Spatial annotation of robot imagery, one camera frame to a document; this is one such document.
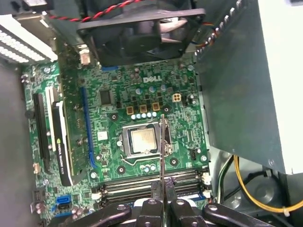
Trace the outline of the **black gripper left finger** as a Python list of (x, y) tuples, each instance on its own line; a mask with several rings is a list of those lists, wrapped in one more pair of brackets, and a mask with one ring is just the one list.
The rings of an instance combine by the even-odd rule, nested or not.
[(117, 203), (80, 219), (67, 218), (60, 227), (161, 227), (163, 223), (163, 185), (151, 184), (151, 197), (136, 200), (134, 205)]

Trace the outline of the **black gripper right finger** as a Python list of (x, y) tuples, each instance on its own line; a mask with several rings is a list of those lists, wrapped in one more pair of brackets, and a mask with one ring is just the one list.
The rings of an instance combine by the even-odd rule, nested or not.
[(206, 204), (197, 212), (191, 203), (179, 199), (174, 181), (165, 180), (166, 199), (169, 203), (172, 227), (268, 227), (269, 224), (218, 203)]

